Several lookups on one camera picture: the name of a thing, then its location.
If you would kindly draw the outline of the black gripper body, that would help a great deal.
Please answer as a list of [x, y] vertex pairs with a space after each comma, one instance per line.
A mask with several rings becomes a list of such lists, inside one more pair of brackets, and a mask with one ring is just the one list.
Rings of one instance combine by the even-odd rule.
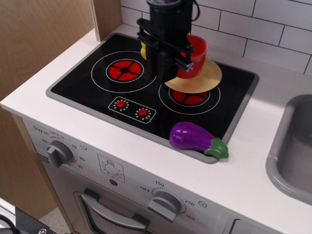
[[192, 46], [187, 39], [191, 32], [193, 0], [148, 0], [150, 18], [139, 18], [138, 39], [150, 34], [152, 47], [159, 48], [158, 69], [160, 80], [176, 78], [179, 67], [175, 65], [173, 52]]

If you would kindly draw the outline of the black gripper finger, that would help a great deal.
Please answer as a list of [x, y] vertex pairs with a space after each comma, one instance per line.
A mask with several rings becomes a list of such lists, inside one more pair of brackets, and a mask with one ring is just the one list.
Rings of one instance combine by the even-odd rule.
[[149, 45], [146, 46], [146, 58], [148, 71], [152, 78], [159, 77], [160, 73], [158, 69], [158, 54], [160, 53], [159, 48], [153, 48]]
[[193, 70], [193, 62], [191, 60], [191, 55], [194, 51], [192, 46], [186, 46], [185, 50], [176, 49], [173, 52], [174, 63], [176, 66], [184, 71]]

